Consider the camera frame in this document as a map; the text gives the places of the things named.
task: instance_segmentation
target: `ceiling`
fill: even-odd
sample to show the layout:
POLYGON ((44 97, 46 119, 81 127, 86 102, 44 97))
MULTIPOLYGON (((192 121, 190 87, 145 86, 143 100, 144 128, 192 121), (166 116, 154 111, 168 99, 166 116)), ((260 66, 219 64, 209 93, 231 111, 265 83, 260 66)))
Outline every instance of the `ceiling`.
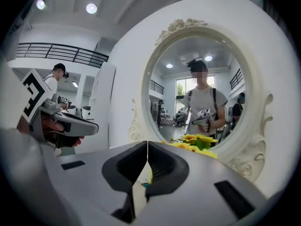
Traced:
POLYGON ((232 57, 229 47, 223 42, 201 36, 188 37, 172 44, 163 53, 155 72, 161 76, 188 72, 186 64, 194 58, 202 59, 208 69, 229 68, 232 57), (205 61, 206 56, 212 56, 212 60, 205 61))
POLYGON ((29 24, 61 24, 100 32, 102 37, 119 40, 150 14, 180 0, 44 0, 46 8, 33 6, 29 24), (89 14, 86 6, 97 5, 89 14))
MULTIPOLYGON (((23 77, 31 70, 30 68, 13 68, 13 72, 16 74, 16 76, 19 78, 19 80, 22 80, 23 77)), ((44 70, 44 69, 35 69, 42 78, 45 78, 47 75, 50 74, 51 70, 44 70)), ((79 84, 80 80, 80 74, 78 73, 69 73, 69 78, 61 79, 57 83, 57 90, 61 91, 68 91, 68 92, 77 92, 77 88, 72 84, 72 82, 76 82, 77 85, 79 84)), ((94 77, 87 76, 85 81, 85 87, 84 87, 84 95, 91 95, 92 87, 94 83, 94 77)))

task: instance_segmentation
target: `white mirror frame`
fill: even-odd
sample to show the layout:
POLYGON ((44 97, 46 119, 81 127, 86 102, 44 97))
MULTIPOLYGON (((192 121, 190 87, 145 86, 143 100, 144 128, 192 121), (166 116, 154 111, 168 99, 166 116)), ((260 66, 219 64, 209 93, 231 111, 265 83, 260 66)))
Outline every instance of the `white mirror frame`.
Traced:
POLYGON ((140 82, 137 103, 134 103, 134 119, 129 129, 129 142, 165 140, 153 122, 149 103, 149 84, 155 65, 164 51, 176 41, 190 36, 205 36, 225 42, 240 64, 246 84, 246 106, 234 131, 220 144, 212 148, 218 159, 236 172, 255 181, 260 175, 265 161, 266 143, 264 127, 272 115, 266 105, 272 102, 273 95, 264 89, 260 67, 244 44, 231 31, 216 24, 204 21, 177 19, 167 31, 162 31, 155 42, 154 51, 145 67, 140 82))

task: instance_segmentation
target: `round mirror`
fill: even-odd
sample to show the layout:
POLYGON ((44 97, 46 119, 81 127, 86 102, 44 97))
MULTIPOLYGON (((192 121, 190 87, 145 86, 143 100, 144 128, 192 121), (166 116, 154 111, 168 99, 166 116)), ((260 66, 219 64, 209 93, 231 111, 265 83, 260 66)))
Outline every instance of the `round mirror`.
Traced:
POLYGON ((177 40, 157 61, 149 96, 152 120, 167 142, 185 134, 223 141, 245 103, 240 65, 224 40, 191 36, 177 40))

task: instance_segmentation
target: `white column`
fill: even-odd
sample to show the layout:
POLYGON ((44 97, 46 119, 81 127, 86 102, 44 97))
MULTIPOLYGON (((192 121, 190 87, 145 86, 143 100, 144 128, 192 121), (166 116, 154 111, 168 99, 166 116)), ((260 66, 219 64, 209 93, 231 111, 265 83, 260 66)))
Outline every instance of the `white column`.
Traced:
POLYGON ((81 101, 83 99, 85 81, 86 81, 86 75, 81 74, 80 80, 79 80, 79 87, 77 88, 77 94, 76 94, 76 97, 75 97, 75 106, 78 109, 81 108, 81 101))

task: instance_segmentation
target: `ceiling light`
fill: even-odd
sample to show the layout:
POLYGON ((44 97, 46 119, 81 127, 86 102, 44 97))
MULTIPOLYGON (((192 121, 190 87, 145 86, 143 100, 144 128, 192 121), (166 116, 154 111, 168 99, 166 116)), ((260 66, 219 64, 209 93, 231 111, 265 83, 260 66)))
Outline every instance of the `ceiling light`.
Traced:
POLYGON ((38 0, 37 7, 38 9, 43 10, 45 8, 45 2, 43 0, 38 0))
POLYGON ((72 84, 73 84, 76 88, 78 88, 77 84, 76 84, 74 81, 72 82, 72 84))
POLYGON ((206 61, 210 61, 212 59, 212 56, 207 56, 207 57, 205 57, 205 60, 206 61))
POLYGON ((97 11, 97 6, 94 3, 90 3, 86 6, 86 10, 88 13, 93 14, 97 11))

